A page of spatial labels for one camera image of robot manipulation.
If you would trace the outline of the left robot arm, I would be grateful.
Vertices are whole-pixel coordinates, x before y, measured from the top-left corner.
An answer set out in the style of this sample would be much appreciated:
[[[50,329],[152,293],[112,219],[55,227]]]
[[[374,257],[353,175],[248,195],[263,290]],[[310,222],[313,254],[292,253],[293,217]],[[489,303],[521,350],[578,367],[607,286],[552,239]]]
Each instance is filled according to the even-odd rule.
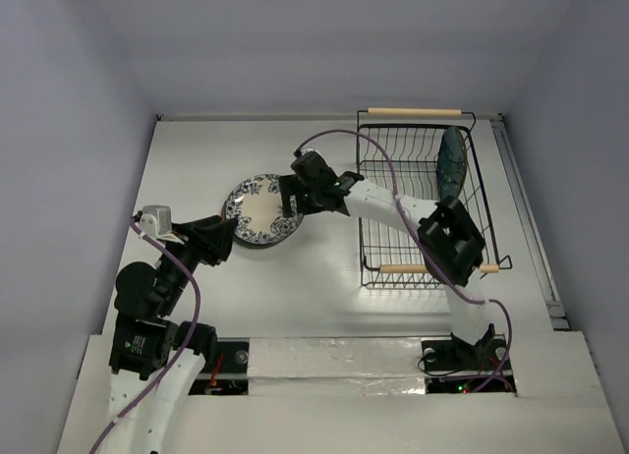
[[[164,452],[193,383],[217,359],[216,330],[199,321],[194,273],[227,260],[237,225],[218,215],[174,223],[164,205],[132,217],[131,230],[160,257],[155,264],[134,261],[117,274],[108,424],[91,452]]]

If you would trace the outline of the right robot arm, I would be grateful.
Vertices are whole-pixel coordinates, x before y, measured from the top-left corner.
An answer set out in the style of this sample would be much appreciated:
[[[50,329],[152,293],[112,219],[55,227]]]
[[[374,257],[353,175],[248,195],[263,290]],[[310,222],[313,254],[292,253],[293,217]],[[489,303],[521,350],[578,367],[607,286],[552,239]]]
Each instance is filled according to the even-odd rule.
[[[314,150],[297,157],[291,168],[291,175],[278,180],[285,217],[338,212],[406,233],[418,246],[427,272],[444,286],[454,360],[473,368],[487,357],[495,329],[480,290],[486,241],[459,199],[416,199],[352,171],[337,175]]]

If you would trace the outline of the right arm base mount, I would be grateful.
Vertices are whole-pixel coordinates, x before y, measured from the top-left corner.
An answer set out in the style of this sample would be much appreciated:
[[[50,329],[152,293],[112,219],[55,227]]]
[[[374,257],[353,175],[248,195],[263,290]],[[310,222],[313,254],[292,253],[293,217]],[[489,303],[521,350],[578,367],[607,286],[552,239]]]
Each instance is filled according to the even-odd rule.
[[[427,394],[468,394],[517,392],[510,361],[491,377],[505,356],[506,340],[498,336],[475,362],[464,362],[456,355],[453,342],[445,337],[421,340],[417,362],[424,376]]]

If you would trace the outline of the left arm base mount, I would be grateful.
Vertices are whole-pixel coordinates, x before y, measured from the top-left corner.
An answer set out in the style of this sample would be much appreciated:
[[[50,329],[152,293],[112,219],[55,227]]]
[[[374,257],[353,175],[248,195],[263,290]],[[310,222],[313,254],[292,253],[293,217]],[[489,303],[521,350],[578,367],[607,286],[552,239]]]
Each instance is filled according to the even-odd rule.
[[[193,395],[240,396],[249,392],[249,339],[219,339],[217,355],[197,376],[189,391]]]

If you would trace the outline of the grey patterned plate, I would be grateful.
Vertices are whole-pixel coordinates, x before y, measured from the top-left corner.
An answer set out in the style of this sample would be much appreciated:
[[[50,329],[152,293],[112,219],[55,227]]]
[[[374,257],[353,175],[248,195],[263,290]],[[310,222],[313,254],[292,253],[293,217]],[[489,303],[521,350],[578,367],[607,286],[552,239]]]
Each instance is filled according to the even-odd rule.
[[[284,217],[278,186],[279,177],[277,174],[259,174],[247,178],[229,193],[226,200],[240,208],[243,215],[254,218],[256,223],[265,227],[274,216]],[[294,217],[284,218],[298,225],[298,228],[303,222],[303,215],[299,213]]]

